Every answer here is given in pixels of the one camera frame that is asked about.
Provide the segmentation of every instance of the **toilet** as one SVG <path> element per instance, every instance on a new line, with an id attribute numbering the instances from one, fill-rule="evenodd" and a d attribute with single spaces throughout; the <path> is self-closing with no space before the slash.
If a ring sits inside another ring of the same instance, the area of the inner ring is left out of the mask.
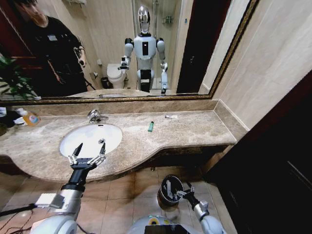
<path id="1" fill-rule="evenodd" d="M 127 73 L 124 69 L 118 70 L 118 67 L 120 67 L 120 63 L 109 63 L 107 65 L 107 77 L 114 89 L 123 89 Z"/>

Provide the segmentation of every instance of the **countertop edge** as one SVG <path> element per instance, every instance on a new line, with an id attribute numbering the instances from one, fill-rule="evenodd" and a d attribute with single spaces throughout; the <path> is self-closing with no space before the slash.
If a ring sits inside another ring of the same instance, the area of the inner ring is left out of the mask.
<path id="1" fill-rule="evenodd" d="M 140 161 L 136 162 L 135 164 L 131 165 L 131 167 L 125 167 L 125 168 L 122 168 L 121 170 L 118 170 L 118 171 L 114 171 L 114 172 L 106 173 L 106 174 L 101 174 L 101 175 L 97 175 L 97 176 L 88 176 L 87 177 L 87 182 L 95 181 L 95 180 L 105 180 L 105 179 L 107 179 L 107 180 L 114 180 L 114 179 L 117 179 L 117 178 L 119 178 L 119 175 L 121 175 L 123 173 L 126 173 L 127 171 L 133 170 L 135 167 L 138 167 L 140 164 L 146 162 L 147 160 L 152 158 L 154 155 L 156 155 L 158 152 L 160 152 L 161 150 L 164 150 L 164 149 L 187 148 L 187 147 L 209 147 L 209 146 L 221 146 L 221 145 L 235 145 L 236 143 L 237 143 L 237 141 L 233 140 L 233 141 L 224 141 L 224 142 L 219 142 L 219 143 L 207 143 L 207 144 L 201 143 L 201 144 L 183 144 L 183 145 L 170 145 L 170 144 L 162 145 L 162 146 L 158 147 L 157 149 L 155 149 L 153 152 L 151 152 L 149 155 L 147 155 L 143 160 L 140 160 Z M 42 179 L 42 180 L 45 180 L 45 181 L 58 182 L 58 183 L 65 183 L 65 182 L 68 181 L 68 180 L 53 179 L 53 178 L 50 178 L 50 177 L 47 178 L 47 177 L 41 177 L 41 176 L 34 175 L 33 172 L 29 173 L 29 172 L 27 172 L 27 170 L 24 170 L 23 168 L 21 168 L 19 166 L 19 163 L 16 162 L 16 159 L 14 160 L 9 155 L 5 155 L 5 156 L 9 157 L 15 163 L 15 165 L 18 168 L 20 168 L 23 172 L 27 173 L 28 175 L 30 175 L 32 177 L 35 177 L 35 178 L 38 178 L 38 179 Z"/>

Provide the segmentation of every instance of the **marble countertop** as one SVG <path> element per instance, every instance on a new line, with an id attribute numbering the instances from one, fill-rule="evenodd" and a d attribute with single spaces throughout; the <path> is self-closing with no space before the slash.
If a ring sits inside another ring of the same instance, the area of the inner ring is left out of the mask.
<path id="1" fill-rule="evenodd" d="M 167 119 L 165 115 L 178 115 Z M 165 148 L 233 145 L 236 139 L 214 111 L 113 114 L 106 124 L 122 131 L 119 146 L 88 174 L 88 180 L 108 179 L 150 159 Z M 153 121 L 150 133 L 148 127 Z M 35 126 L 15 126 L 0 136 L 0 155 L 9 156 L 29 175 L 57 182 L 68 181 L 72 169 L 59 145 L 71 130 L 88 125 L 86 116 L 42 117 Z"/>

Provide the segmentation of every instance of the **black cable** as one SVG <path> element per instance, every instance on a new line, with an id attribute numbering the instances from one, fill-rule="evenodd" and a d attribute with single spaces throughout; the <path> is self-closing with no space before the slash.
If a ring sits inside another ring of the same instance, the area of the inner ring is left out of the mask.
<path id="1" fill-rule="evenodd" d="M 6 223 L 0 228 L 0 231 L 11 221 L 12 218 L 14 218 L 18 213 L 16 213 L 15 215 L 13 215 L 11 218 L 9 218 L 8 221 L 6 221 Z"/>
<path id="2" fill-rule="evenodd" d="M 0 217 L 1 216 L 6 216 L 6 215 L 10 215 L 10 214 L 20 213 L 22 211 L 30 211 L 30 210 L 33 210 L 36 207 L 37 206 L 34 203 L 31 203 L 31 204 L 29 204 L 28 206 L 25 206 L 25 207 L 12 209 L 12 210 L 9 210 L 9 211 L 2 211 L 2 212 L 0 212 Z"/>
<path id="3" fill-rule="evenodd" d="M 30 229 L 31 229 L 31 227 L 26 228 L 26 229 L 19 229 L 19 230 L 14 231 L 14 232 L 12 232 L 12 233 L 10 233 L 10 234 L 23 234 L 23 232 L 29 231 Z"/>
<path id="4" fill-rule="evenodd" d="M 14 232 L 12 232 L 12 233 L 19 233 L 19 234 L 22 234 L 23 231 L 25 231 L 23 228 L 24 228 L 25 225 L 28 223 L 28 221 L 31 219 L 31 217 L 33 216 L 33 214 L 34 214 L 34 211 L 31 211 L 31 214 L 30 214 L 28 220 L 24 223 L 24 225 L 23 225 L 21 228 L 19 228 L 19 227 L 11 227 L 11 228 L 8 228 L 4 234 L 7 234 L 8 231 L 9 231 L 10 229 L 18 229 L 17 231 L 14 231 Z"/>
<path id="5" fill-rule="evenodd" d="M 95 234 L 95 233 L 89 233 L 89 232 L 85 231 L 79 224 L 77 224 L 77 226 L 82 230 L 82 232 L 84 232 L 86 234 Z"/>

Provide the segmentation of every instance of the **dark door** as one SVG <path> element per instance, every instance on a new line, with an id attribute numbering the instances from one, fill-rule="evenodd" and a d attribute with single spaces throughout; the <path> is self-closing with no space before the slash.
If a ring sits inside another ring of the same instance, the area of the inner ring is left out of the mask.
<path id="1" fill-rule="evenodd" d="M 194 0 L 177 93 L 198 93 L 231 0 Z"/>

